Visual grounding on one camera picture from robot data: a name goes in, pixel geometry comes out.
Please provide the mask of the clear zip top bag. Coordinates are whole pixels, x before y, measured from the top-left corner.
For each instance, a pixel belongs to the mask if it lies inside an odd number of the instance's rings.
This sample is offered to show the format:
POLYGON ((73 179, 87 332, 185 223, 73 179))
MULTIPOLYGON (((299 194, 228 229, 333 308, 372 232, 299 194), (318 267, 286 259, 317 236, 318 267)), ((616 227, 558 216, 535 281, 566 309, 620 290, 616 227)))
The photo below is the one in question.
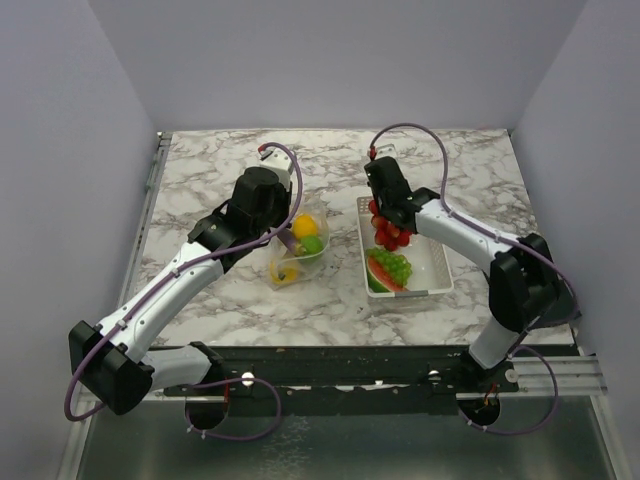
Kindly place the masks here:
POLYGON ((317 276, 328 260, 331 233, 324 203, 306 196, 288 227, 269 244, 267 279, 282 288, 317 276))

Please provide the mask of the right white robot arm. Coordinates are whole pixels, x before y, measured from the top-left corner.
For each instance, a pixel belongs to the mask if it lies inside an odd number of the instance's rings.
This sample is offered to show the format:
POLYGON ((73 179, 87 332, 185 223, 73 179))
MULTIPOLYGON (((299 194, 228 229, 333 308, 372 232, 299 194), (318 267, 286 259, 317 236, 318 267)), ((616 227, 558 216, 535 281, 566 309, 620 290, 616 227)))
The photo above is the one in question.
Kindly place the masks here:
POLYGON ((557 302, 561 282, 544 238, 517 237, 449 210, 444 197, 426 187, 412 190, 389 156, 364 167, 377 211, 394 226, 433 239, 472 261, 487 277, 492 319, 468 348, 461 383, 481 391, 526 330, 557 302))

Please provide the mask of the green lime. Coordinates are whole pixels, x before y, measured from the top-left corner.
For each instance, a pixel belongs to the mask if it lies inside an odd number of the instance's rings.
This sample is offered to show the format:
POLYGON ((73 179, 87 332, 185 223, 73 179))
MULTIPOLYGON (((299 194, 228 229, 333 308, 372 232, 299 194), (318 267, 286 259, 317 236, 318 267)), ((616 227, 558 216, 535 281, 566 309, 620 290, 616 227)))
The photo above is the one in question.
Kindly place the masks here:
POLYGON ((321 253, 324 250, 325 244, 322 239, 317 235, 307 235, 300 240, 303 256, 312 256, 321 253))

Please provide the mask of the purple eggplant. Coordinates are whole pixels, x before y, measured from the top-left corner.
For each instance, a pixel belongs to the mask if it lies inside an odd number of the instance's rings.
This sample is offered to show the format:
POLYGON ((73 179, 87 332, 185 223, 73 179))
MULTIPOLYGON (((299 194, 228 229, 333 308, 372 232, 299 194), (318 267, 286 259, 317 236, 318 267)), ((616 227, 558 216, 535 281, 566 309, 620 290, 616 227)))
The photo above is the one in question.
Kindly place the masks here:
POLYGON ((291 254, 302 256, 303 251, 299 239, 291 230, 283 229, 278 233, 277 237, 291 254))

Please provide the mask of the red strawberry pile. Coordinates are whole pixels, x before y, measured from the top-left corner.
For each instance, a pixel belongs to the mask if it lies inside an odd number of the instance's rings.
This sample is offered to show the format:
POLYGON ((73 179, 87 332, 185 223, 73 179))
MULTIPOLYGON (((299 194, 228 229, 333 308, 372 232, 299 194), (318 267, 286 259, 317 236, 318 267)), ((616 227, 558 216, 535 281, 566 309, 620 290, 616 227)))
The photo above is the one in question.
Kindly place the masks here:
POLYGON ((374 200, 368 203, 368 210, 372 214, 371 225, 374 228, 374 242, 387 251, 395 252, 399 248, 407 247, 410 244, 412 233, 408 230, 400 229, 379 213, 374 200))

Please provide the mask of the yellow bell pepper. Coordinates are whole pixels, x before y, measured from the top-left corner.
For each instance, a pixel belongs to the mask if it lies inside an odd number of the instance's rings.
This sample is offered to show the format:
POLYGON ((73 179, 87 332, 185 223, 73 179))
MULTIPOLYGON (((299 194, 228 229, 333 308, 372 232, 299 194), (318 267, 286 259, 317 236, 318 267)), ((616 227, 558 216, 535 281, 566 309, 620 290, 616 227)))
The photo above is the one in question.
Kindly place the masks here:
POLYGON ((271 263, 269 266, 271 282, 276 286, 284 286, 295 283, 298 280, 299 271, 289 266, 278 266, 271 263))

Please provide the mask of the green grape bunch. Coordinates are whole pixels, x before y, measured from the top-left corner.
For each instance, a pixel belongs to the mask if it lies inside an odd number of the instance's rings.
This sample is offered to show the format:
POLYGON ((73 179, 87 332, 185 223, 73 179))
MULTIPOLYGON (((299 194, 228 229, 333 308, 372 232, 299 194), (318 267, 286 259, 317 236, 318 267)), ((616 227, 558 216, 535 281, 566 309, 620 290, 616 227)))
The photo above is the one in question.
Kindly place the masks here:
POLYGON ((367 254, 396 284, 405 284, 412 275, 411 263, 404 255, 386 249, 373 248, 367 254))

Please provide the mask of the yellow lemon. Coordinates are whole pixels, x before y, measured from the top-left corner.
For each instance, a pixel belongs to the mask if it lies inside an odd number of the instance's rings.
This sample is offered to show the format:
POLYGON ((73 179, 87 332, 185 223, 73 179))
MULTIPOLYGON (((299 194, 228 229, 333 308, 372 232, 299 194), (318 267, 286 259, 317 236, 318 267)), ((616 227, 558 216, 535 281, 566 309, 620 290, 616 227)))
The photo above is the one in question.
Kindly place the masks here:
POLYGON ((291 231, 297 239, 302 239, 307 236, 317 236, 319 227, 313 216, 301 214, 294 219, 291 231))

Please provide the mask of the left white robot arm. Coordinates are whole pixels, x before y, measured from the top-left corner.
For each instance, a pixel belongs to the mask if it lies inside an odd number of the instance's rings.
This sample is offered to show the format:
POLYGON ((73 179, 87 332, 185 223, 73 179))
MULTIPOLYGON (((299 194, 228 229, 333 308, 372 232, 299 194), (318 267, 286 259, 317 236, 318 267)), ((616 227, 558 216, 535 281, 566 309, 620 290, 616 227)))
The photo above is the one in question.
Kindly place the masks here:
POLYGON ((303 191, 297 166, 254 166, 236 180, 230 199, 198 220, 169 264, 125 305, 95 325, 69 332, 71 388, 85 386, 116 415, 154 390, 189 385, 206 395, 220 385, 219 358, 194 342, 152 355, 164 327, 200 291, 288 226, 303 191))

